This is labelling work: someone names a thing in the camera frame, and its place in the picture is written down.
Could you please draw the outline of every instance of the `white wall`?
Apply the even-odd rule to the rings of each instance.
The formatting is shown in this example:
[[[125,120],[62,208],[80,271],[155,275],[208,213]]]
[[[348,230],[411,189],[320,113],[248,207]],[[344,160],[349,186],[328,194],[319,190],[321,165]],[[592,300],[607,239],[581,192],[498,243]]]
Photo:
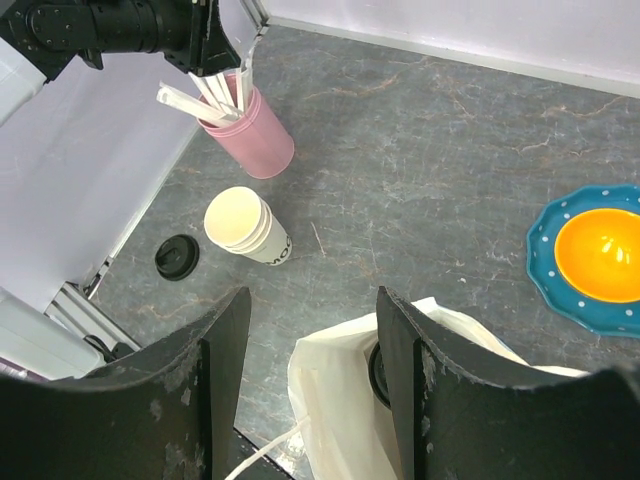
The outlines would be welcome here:
[[[95,274],[196,129],[155,100],[160,80],[194,88],[162,56],[104,61],[76,59],[0,129],[0,287],[40,312]]]
[[[569,83],[589,75],[614,84],[640,85],[636,0],[265,0],[265,4],[276,23],[317,24],[363,34],[355,35],[363,40],[391,39],[381,43],[399,47],[406,42],[411,50],[521,73],[537,75],[536,69],[522,71],[518,64],[569,72],[573,74]],[[566,80],[562,75],[558,79]]]

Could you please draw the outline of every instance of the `pink container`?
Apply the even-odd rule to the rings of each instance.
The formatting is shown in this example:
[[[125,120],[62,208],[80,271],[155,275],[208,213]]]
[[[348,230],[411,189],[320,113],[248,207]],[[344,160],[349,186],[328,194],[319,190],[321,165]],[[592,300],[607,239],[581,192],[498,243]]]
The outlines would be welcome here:
[[[235,76],[226,78],[235,98]],[[287,168],[293,158],[291,135],[256,87],[253,87],[249,108],[234,124],[218,128],[202,120],[198,123],[254,178],[275,177]]]

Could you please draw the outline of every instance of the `white paper bag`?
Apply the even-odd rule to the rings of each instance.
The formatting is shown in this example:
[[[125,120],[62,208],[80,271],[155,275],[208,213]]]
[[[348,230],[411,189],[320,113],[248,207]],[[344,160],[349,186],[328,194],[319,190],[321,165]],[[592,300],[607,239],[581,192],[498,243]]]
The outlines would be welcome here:
[[[468,340],[528,365],[472,317],[440,307],[432,297],[414,305]],[[296,420],[304,421],[302,438],[316,480],[402,478],[391,411],[369,383],[368,359],[377,340],[372,313],[296,343],[289,361],[289,399]],[[585,373],[535,368],[566,376]]]

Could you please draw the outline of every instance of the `gray table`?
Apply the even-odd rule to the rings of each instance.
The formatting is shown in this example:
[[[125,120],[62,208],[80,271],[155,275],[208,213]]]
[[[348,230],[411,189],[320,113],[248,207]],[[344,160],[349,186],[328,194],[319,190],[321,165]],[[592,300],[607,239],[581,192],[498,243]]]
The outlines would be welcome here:
[[[286,367],[296,339],[374,310],[378,285],[464,311],[535,364],[595,369],[640,342],[601,338],[552,313],[525,273],[525,233],[550,200],[635,182],[640,102],[460,63],[272,28],[256,84],[296,141],[282,175],[252,180],[203,132],[185,151],[98,292],[143,344],[233,288],[254,299],[237,427],[262,445],[293,425]],[[294,240],[268,268],[212,245],[210,200],[246,185]],[[195,272],[162,280],[153,255],[188,233]],[[274,458],[311,478],[300,442]]]

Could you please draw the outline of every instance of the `yellow bowl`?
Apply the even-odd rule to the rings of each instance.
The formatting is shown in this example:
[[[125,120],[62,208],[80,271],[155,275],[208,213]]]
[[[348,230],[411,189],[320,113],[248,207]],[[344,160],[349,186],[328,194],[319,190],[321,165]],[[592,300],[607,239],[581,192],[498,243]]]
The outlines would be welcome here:
[[[617,208],[576,215],[558,233],[554,254],[580,293],[609,303],[640,300],[640,215]]]

